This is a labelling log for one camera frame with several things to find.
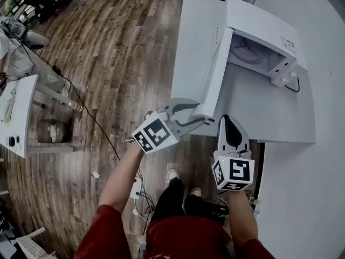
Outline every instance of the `window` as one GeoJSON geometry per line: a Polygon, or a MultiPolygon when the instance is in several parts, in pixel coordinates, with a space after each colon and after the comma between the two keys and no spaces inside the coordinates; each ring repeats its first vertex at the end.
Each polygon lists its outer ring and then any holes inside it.
{"type": "Polygon", "coordinates": [[[6,16],[14,15],[22,3],[23,0],[6,0],[5,4],[1,8],[1,12],[6,16]]]}

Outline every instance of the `table leg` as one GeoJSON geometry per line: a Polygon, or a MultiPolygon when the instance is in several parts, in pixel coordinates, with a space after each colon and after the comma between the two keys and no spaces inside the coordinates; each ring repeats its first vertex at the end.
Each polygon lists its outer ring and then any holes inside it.
{"type": "Polygon", "coordinates": [[[36,231],[34,231],[33,233],[28,234],[28,236],[29,236],[30,238],[34,238],[34,237],[36,237],[37,235],[43,233],[44,231],[45,231],[45,227],[41,227],[41,228],[37,229],[36,231]]]}
{"type": "Polygon", "coordinates": [[[72,107],[73,109],[75,109],[77,111],[82,111],[82,106],[80,106],[78,103],[70,100],[69,98],[67,98],[65,96],[62,96],[58,92],[55,92],[54,90],[46,87],[43,84],[36,83],[36,90],[38,90],[39,92],[42,92],[43,94],[46,94],[46,95],[52,97],[55,100],[61,101],[62,103],[69,105],[70,107],[72,107]]]}
{"type": "Polygon", "coordinates": [[[37,101],[35,101],[35,100],[32,101],[32,104],[35,105],[35,106],[44,108],[44,104],[42,104],[42,103],[40,103],[40,102],[37,102],[37,101]]]}
{"type": "Polygon", "coordinates": [[[74,147],[27,147],[27,154],[38,153],[72,153],[74,147]]]}

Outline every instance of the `sneaker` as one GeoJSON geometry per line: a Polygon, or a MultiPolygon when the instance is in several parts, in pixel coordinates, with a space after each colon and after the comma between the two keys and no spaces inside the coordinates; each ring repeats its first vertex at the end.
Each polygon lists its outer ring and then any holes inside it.
{"type": "Polygon", "coordinates": [[[177,170],[176,169],[169,169],[167,172],[167,183],[169,184],[170,180],[172,180],[174,178],[178,178],[178,179],[180,178],[177,170]]]}
{"type": "Polygon", "coordinates": [[[201,196],[201,189],[199,187],[194,187],[189,195],[201,196]]]}

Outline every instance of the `leg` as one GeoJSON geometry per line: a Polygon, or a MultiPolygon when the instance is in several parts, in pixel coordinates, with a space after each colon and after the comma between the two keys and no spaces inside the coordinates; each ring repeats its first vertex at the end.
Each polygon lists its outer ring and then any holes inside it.
{"type": "Polygon", "coordinates": [[[60,95],[59,93],[46,87],[43,84],[36,83],[36,90],[38,90],[39,92],[42,92],[43,94],[46,94],[46,95],[52,97],[55,100],[61,101],[65,104],[69,105],[70,107],[73,107],[77,111],[82,111],[82,106],[80,106],[78,103],[70,100],[69,98],[66,98],[65,96],[60,95]]]}
{"type": "Polygon", "coordinates": [[[187,216],[199,216],[224,225],[225,218],[215,214],[214,204],[206,202],[202,197],[189,195],[184,201],[184,209],[187,216]]]}
{"type": "Polygon", "coordinates": [[[27,147],[26,153],[72,153],[74,147],[27,147]]]}
{"type": "Polygon", "coordinates": [[[183,182],[174,178],[160,196],[151,222],[170,216],[184,216],[182,209],[184,186],[183,182]]]}

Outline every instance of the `power strip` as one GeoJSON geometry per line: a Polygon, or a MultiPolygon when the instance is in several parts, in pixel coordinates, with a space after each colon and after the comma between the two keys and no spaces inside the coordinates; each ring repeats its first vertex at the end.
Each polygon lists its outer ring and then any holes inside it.
{"type": "Polygon", "coordinates": [[[130,197],[132,199],[138,200],[140,198],[142,181],[140,178],[136,177],[133,183],[132,191],[130,191],[130,197]]]}

